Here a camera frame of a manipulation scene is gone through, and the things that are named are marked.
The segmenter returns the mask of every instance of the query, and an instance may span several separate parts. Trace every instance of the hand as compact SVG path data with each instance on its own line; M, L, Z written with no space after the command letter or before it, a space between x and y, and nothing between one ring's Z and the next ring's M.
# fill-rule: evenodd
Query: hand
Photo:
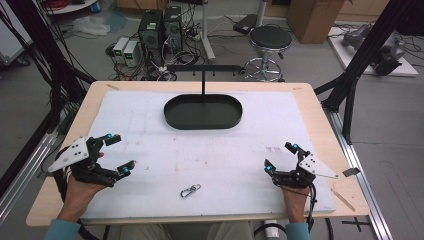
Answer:
M290 188L290 187L281 187L284 193L284 202L287 207L287 214L289 221L294 222L304 222L304 209L306 204L306 199L310 192L309 187L307 188Z
M79 182L71 174L68 178L65 203L57 218L69 222L78 221L94 195L104 188L105 186L99 184Z

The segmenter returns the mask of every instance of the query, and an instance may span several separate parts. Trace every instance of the stool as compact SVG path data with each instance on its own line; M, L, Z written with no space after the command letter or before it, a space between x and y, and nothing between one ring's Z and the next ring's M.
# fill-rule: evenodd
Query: stool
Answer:
M261 58L253 58L246 63L244 69L247 78L254 78L262 82L284 82L280 66L269 59L273 52L277 52L283 59L283 52L291 44L291 36L288 32L276 26L260 26L250 32L250 44L262 52Z

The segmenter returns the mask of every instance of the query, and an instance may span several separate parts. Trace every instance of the black tray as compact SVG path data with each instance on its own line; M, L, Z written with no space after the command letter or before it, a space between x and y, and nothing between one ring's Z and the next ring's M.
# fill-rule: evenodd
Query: black tray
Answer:
M184 94L169 100L164 113L166 122L176 129L228 129L240 122L243 107L229 95Z

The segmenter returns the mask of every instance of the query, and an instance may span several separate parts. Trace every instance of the metal carabiner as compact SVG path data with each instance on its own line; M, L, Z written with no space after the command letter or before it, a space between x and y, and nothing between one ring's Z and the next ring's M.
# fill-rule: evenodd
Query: metal carabiner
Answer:
M181 191L181 197L186 198L190 196L191 194L195 193L197 190L199 190L202 186L200 184L196 184L191 186L190 188L184 189Z

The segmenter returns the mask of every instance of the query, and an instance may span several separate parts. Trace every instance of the pants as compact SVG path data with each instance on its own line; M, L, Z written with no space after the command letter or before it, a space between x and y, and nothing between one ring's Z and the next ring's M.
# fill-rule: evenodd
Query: pants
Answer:
M191 227L195 228L196 226L187 224L187 228ZM194 239L190 235L179 238ZM250 222L247 221L214 223L210 226L206 239L253 240L253 230ZM122 226L120 240L172 240L172 237L166 225L137 224Z

